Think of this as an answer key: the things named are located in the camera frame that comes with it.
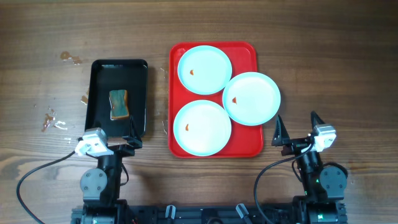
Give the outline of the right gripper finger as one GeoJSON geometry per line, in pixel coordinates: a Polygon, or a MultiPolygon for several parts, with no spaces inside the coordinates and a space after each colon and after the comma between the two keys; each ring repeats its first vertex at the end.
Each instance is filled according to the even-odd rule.
{"type": "Polygon", "coordinates": [[[312,134],[320,134],[325,130],[325,122],[319,117],[319,115],[312,111],[311,115],[311,124],[312,124],[312,134]]]}
{"type": "Polygon", "coordinates": [[[285,128],[282,118],[278,114],[276,118],[276,126],[275,126],[274,135],[272,137],[271,145],[284,146],[287,145],[289,142],[290,142],[289,134],[285,128]]]}

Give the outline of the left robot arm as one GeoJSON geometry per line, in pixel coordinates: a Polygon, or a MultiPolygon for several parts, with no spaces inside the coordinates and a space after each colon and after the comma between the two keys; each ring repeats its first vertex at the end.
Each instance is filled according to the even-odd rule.
{"type": "Polygon", "coordinates": [[[135,223],[134,212],[126,200],[119,198],[122,171],[126,168],[123,158],[133,156],[136,149],[142,147],[133,117],[129,117],[129,136],[126,144],[108,145],[108,137],[101,128],[85,131],[78,142],[75,152],[95,158],[97,167],[86,171],[80,180],[83,192],[82,211],[74,211],[72,223],[135,223]]]}

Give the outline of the light blue plate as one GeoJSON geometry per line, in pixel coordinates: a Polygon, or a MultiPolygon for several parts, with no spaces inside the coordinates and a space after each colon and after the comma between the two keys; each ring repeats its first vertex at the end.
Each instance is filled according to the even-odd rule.
{"type": "Polygon", "coordinates": [[[173,131],[177,144],[193,156],[206,157],[220,152],[228,143],[231,120],[223,107],[209,100],[196,100],[177,113],[173,131]]]}
{"type": "Polygon", "coordinates": [[[181,84],[197,95],[212,95],[221,91],[230,81],[232,71],[228,56],[210,45],[186,51],[177,66],[181,84]]]}
{"type": "Polygon", "coordinates": [[[265,74],[245,72],[232,78],[224,88],[223,108],[229,117],[245,126],[271,120],[281,104],[279,87],[265,74]]]}

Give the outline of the light blue plate top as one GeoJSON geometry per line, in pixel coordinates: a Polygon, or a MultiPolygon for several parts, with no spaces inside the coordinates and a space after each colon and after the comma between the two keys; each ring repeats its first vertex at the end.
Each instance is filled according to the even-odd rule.
{"type": "Polygon", "coordinates": [[[197,95],[212,95],[221,91],[230,81],[232,71],[228,56],[210,45],[186,51],[177,66],[181,84],[197,95]]]}

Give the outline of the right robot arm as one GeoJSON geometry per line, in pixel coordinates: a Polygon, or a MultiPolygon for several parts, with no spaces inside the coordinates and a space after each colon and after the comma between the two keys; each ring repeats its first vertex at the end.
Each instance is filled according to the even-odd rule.
{"type": "Polygon", "coordinates": [[[348,222],[345,197],[348,171],[335,162],[324,163],[320,153],[331,147],[336,139],[336,130],[326,124],[316,112],[311,112],[312,132],[304,138],[292,139],[282,118],[276,119],[272,146],[282,146],[283,156],[294,156],[304,196],[295,196],[292,201],[291,223],[348,222]]]}

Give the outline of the light blue plate bottom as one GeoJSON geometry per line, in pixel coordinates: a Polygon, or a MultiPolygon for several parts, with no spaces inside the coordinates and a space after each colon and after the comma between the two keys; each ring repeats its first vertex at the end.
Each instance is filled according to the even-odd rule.
{"type": "Polygon", "coordinates": [[[220,152],[228,143],[231,120],[223,107],[209,100],[196,100],[177,113],[173,131],[177,144],[193,156],[206,157],[220,152]]]}

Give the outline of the green and orange sponge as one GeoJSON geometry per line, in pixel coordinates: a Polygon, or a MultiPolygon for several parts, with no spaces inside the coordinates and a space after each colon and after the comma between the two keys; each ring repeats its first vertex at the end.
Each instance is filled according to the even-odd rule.
{"type": "Polygon", "coordinates": [[[127,105],[127,90],[111,90],[109,92],[109,102],[111,105],[111,120],[127,119],[129,109],[127,105]]]}

